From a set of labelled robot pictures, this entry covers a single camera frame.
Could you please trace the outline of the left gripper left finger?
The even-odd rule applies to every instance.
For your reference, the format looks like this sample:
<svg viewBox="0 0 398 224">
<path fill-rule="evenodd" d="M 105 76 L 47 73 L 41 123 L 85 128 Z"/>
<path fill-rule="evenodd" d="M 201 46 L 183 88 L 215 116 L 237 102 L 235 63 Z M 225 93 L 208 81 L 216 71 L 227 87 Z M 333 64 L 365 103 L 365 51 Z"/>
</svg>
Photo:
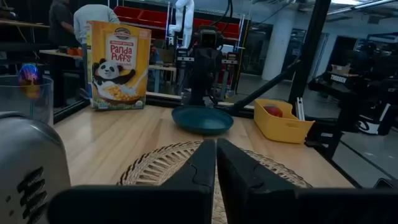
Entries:
<svg viewBox="0 0 398 224">
<path fill-rule="evenodd" d="M 51 199 L 50 224 L 211 224 L 216 144 L 204 141 L 158 186 L 79 185 Z"/>
</svg>

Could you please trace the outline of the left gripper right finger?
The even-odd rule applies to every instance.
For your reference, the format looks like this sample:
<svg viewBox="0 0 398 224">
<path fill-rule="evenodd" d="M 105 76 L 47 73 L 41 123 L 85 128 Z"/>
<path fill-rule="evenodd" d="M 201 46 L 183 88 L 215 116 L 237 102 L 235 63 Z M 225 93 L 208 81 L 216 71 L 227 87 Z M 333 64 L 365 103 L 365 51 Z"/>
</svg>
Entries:
<svg viewBox="0 0 398 224">
<path fill-rule="evenodd" d="M 225 139 L 217 169 L 229 224 L 398 224 L 398 189 L 301 188 Z"/>
</svg>

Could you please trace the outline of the teal plate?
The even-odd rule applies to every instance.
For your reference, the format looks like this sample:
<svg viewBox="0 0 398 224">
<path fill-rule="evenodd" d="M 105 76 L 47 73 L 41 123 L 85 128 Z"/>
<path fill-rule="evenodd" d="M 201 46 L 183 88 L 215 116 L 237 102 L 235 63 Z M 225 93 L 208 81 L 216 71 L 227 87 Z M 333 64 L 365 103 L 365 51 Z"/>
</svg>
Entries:
<svg viewBox="0 0 398 224">
<path fill-rule="evenodd" d="M 206 106 L 179 106 L 172 110 L 172 118 L 179 128 L 201 135 L 223 134 L 234 124 L 228 113 Z"/>
</svg>

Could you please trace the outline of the red apple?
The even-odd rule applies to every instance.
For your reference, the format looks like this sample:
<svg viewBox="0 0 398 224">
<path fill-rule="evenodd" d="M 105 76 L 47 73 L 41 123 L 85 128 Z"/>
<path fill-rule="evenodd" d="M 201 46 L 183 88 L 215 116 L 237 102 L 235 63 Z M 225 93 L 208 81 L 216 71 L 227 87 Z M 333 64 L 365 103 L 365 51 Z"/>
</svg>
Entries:
<svg viewBox="0 0 398 224">
<path fill-rule="evenodd" d="M 273 115 L 273 116 L 276 116 L 276 117 L 280 117 L 280 118 L 283 117 L 283 111 L 280 108 L 276 107 L 276 106 L 264 106 L 264 109 L 270 115 Z"/>
</svg>

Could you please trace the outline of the Panda Puffs cereal box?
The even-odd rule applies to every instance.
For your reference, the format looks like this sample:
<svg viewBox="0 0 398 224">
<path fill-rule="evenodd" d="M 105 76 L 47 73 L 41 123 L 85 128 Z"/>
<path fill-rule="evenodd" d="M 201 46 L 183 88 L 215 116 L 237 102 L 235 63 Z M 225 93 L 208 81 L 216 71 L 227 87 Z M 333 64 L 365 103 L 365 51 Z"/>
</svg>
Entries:
<svg viewBox="0 0 398 224">
<path fill-rule="evenodd" d="M 89 21 L 86 47 L 92 108 L 142 109 L 146 103 L 151 30 Z"/>
</svg>

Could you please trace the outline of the iridescent metal spoon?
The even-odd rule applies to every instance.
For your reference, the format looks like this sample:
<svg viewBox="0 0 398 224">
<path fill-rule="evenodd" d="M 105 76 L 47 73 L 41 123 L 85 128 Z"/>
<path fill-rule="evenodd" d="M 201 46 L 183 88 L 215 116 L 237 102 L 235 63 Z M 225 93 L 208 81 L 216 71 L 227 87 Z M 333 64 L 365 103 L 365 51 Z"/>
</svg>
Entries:
<svg viewBox="0 0 398 224">
<path fill-rule="evenodd" d="M 34 64 L 25 64 L 18 72 L 18 83 L 22 92 L 30 99 L 40 96 L 40 86 L 43 84 L 42 75 Z"/>
</svg>

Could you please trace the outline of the round woven placemat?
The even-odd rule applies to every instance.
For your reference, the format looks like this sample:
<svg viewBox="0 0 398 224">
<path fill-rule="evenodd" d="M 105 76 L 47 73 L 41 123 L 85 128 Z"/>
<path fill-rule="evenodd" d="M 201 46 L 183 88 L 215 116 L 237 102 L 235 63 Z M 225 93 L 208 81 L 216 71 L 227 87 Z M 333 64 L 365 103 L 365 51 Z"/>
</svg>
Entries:
<svg viewBox="0 0 398 224">
<path fill-rule="evenodd" d="M 169 144 L 151 152 L 141 155 L 121 174 L 118 185 L 159 186 L 171 178 L 190 156 L 199 148 L 202 141 L 185 141 Z M 312 188 L 303 177 L 285 165 L 257 152 L 241 149 L 246 155 L 253 158 L 261 166 L 270 170 L 277 176 L 300 188 Z M 153 208 L 149 212 L 150 218 L 159 218 L 155 224 L 192 224 L 191 218 L 183 218 L 185 212 L 176 206 Z M 210 224 L 228 224 L 224 207 L 223 196 L 218 177 L 215 177 L 212 213 Z"/>
</svg>

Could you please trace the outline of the yellow plastic bin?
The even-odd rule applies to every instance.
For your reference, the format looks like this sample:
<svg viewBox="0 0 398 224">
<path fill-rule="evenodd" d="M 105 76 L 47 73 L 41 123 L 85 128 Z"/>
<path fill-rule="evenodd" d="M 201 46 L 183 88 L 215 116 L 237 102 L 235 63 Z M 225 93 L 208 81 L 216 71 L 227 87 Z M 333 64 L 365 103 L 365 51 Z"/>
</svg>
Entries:
<svg viewBox="0 0 398 224">
<path fill-rule="evenodd" d="M 264 106 L 275 106 L 282 111 L 282 117 L 269 114 Z M 254 100 L 254 122 L 262 134 L 272 141 L 303 144 L 314 121 L 299 120 L 292 114 L 293 106 L 284 101 Z"/>
</svg>

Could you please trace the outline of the white pillar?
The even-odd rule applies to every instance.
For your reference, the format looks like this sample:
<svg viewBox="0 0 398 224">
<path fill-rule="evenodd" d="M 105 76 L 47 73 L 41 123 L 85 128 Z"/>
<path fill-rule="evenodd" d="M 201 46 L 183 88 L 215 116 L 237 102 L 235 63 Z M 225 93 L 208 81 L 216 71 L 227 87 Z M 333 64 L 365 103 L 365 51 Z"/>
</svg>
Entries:
<svg viewBox="0 0 398 224">
<path fill-rule="evenodd" d="M 295 22 L 296 11 L 283 9 L 274 21 L 261 78 L 271 80 L 281 71 Z"/>
</svg>

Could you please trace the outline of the cardboard box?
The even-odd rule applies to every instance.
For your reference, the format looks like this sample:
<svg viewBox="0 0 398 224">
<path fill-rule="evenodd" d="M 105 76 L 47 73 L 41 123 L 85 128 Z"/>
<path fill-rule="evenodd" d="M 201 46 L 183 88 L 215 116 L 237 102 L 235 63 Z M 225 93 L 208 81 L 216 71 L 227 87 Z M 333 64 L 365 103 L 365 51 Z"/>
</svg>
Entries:
<svg viewBox="0 0 398 224">
<path fill-rule="evenodd" d="M 339 74 L 339 75 L 347 75 L 349 74 L 349 71 L 351 70 L 350 64 L 347 64 L 345 66 L 341 65 L 331 65 L 332 66 L 332 73 Z"/>
</svg>

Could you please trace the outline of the black robot station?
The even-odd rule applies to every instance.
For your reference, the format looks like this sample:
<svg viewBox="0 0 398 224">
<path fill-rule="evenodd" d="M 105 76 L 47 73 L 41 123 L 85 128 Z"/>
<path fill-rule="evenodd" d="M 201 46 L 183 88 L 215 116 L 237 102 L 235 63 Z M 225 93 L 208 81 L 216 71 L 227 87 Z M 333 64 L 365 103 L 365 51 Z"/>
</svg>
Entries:
<svg viewBox="0 0 398 224">
<path fill-rule="evenodd" d="M 340 113 L 331 123 L 345 132 L 389 134 L 398 116 L 398 43 L 379 48 L 367 41 L 346 51 L 341 63 L 350 64 L 349 74 L 332 73 L 331 64 L 308 84 L 338 100 Z"/>
</svg>

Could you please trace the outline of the stainless steel toaster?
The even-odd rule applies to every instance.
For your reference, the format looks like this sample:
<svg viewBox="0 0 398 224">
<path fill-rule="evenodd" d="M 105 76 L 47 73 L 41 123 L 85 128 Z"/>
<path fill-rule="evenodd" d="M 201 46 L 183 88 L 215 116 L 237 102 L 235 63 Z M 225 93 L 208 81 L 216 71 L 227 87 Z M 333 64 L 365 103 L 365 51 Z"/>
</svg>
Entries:
<svg viewBox="0 0 398 224">
<path fill-rule="evenodd" d="M 0 224 L 49 224 L 49 202 L 70 186 L 65 147 L 53 127 L 0 112 Z"/>
</svg>

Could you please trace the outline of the clear glass tumbler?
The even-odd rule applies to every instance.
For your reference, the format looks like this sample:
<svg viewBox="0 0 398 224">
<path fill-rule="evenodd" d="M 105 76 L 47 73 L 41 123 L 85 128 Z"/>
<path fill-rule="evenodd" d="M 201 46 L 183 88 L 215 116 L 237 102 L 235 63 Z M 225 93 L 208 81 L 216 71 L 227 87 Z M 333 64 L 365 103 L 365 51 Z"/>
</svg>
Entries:
<svg viewBox="0 0 398 224">
<path fill-rule="evenodd" d="M 16 111 L 53 125 L 53 80 L 43 76 L 40 85 L 22 85 L 17 75 L 0 76 L 0 112 Z"/>
</svg>

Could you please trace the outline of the red shelf bins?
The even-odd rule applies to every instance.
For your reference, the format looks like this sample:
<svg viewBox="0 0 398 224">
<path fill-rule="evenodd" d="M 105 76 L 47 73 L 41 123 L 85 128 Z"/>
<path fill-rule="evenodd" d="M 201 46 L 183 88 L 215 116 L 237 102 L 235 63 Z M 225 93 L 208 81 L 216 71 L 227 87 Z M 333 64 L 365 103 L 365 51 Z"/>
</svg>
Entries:
<svg viewBox="0 0 398 224">
<path fill-rule="evenodd" d="M 115 14 L 119 17 L 121 23 L 130 24 L 136 27 L 143 27 L 150 29 L 152 32 L 152 39 L 165 39 L 166 30 L 166 11 L 153 11 L 147 9 L 139 9 L 134 7 L 116 6 L 114 8 Z M 199 16 L 194 16 L 193 27 L 195 29 L 200 26 L 210 25 L 213 21 L 210 19 L 202 19 Z M 223 30 L 227 22 L 219 22 L 215 24 L 218 30 Z M 240 31 L 239 20 L 236 22 L 229 22 L 228 26 L 223 32 L 224 37 L 231 40 L 238 40 Z"/>
</svg>

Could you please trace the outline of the wooden desk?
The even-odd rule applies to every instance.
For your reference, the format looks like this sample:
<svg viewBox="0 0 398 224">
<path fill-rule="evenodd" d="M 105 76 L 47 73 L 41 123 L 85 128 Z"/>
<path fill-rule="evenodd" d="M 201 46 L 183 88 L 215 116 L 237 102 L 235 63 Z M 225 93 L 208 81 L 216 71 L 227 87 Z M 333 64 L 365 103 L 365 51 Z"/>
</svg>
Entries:
<svg viewBox="0 0 398 224">
<path fill-rule="evenodd" d="M 56 56 L 61 56 L 61 57 L 69 57 L 69 58 L 74 58 L 74 59 L 82 59 L 82 57 L 79 56 L 79 55 L 69 55 L 69 54 L 66 54 L 66 53 L 57 52 L 55 49 L 52 49 L 52 50 L 40 50 L 39 53 L 40 54 L 47 54 L 47 55 L 56 55 Z"/>
</svg>

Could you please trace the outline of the person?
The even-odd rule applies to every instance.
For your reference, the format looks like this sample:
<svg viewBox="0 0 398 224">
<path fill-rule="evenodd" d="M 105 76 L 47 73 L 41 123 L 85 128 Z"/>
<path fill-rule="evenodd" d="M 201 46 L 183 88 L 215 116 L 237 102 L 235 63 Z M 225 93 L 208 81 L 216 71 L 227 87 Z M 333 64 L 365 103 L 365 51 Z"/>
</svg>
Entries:
<svg viewBox="0 0 398 224">
<path fill-rule="evenodd" d="M 57 46 L 78 47 L 69 0 L 52 0 L 49 10 L 49 41 Z"/>
<path fill-rule="evenodd" d="M 86 4 L 73 15 L 73 28 L 76 40 L 86 44 L 86 27 L 88 21 L 101 21 L 119 24 L 120 21 L 114 11 L 102 4 Z"/>
</svg>

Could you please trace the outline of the white metal bracket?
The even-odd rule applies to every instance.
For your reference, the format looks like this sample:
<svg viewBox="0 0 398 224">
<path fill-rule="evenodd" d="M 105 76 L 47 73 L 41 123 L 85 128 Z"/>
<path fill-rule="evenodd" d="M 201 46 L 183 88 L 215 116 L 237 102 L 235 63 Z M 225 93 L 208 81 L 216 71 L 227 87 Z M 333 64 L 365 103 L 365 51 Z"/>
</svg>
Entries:
<svg viewBox="0 0 398 224">
<path fill-rule="evenodd" d="M 301 97 L 297 97 L 296 100 L 296 115 L 299 120 L 305 121 L 305 113 L 303 108 L 303 99 Z"/>
</svg>

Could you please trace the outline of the black diagonal frame strut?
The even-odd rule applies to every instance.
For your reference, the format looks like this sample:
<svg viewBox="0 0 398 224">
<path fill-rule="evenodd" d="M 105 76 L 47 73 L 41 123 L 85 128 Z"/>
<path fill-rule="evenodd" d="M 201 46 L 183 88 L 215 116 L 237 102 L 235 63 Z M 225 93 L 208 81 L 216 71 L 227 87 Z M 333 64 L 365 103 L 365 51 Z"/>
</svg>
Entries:
<svg viewBox="0 0 398 224">
<path fill-rule="evenodd" d="M 254 101 L 256 98 L 260 97 L 262 94 L 273 88 L 276 84 L 280 83 L 288 74 L 294 72 L 299 63 L 300 57 L 297 57 L 283 72 L 278 74 L 267 83 L 263 84 L 263 86 L 258 88 L 256 91 L 252 92 L 250 95 L 234 103 L 233 105 L 224 107 L 221 110 L 227 112 L 230 115 L 235 115 L 239 110 L 243 109 L 250 102 Z"/>
</svg>

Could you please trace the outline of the black frame post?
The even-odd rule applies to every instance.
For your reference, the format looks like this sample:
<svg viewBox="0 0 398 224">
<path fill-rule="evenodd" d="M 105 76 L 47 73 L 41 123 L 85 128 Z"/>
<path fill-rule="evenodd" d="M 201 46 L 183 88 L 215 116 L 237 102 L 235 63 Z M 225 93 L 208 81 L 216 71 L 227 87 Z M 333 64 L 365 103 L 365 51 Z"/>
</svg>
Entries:
<svg viewBox="0 0 398 224">
<path fill-rule="evenodd" d="M 297 97 L 302 97 L 307 85 L 313 59 L 317 51 L 322 29 L 326 20 L 331 0 L 316 0 L 310 23 L 308 25 L 302 54 L 289 70 L 293 81 L 289 94 L 289 103 L 295 103 Z"/>
</svg>

